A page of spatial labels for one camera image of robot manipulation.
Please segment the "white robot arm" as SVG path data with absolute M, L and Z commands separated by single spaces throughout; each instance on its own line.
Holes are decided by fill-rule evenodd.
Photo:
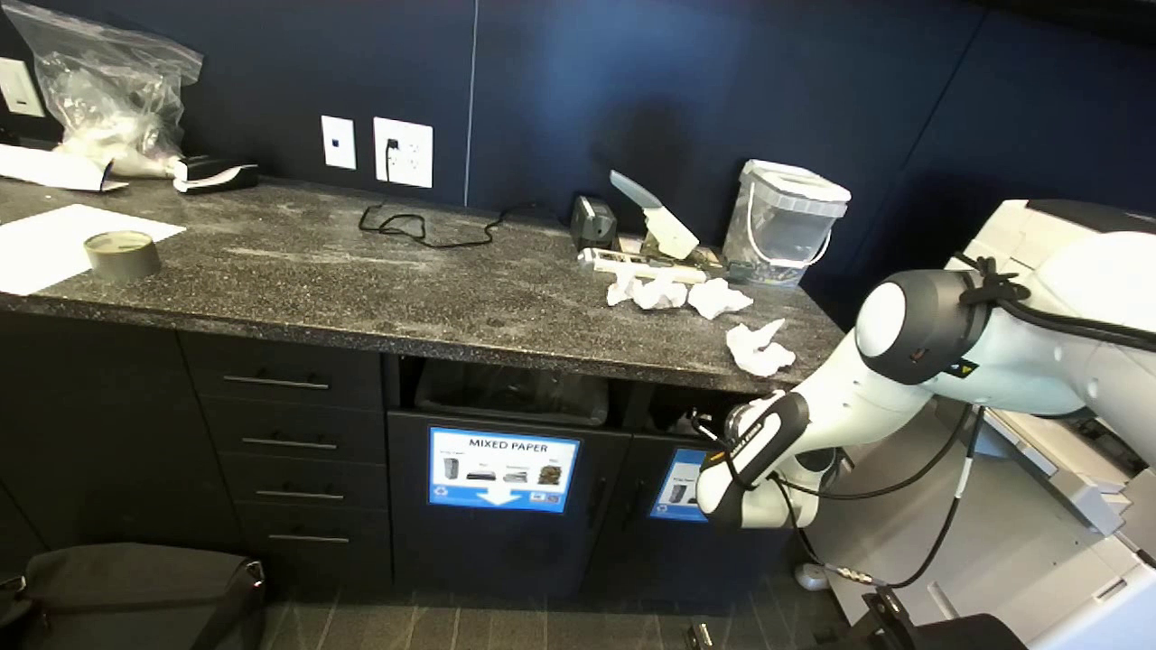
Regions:
M 805 526 L 818 459 L 881 443 L 935 399 L 1088 413 L 1156 462 L 1156 218 L 1002 204 L 949 264 L 877 283 L 811 375 L 731 417 L 696 511 L 731 526 Z

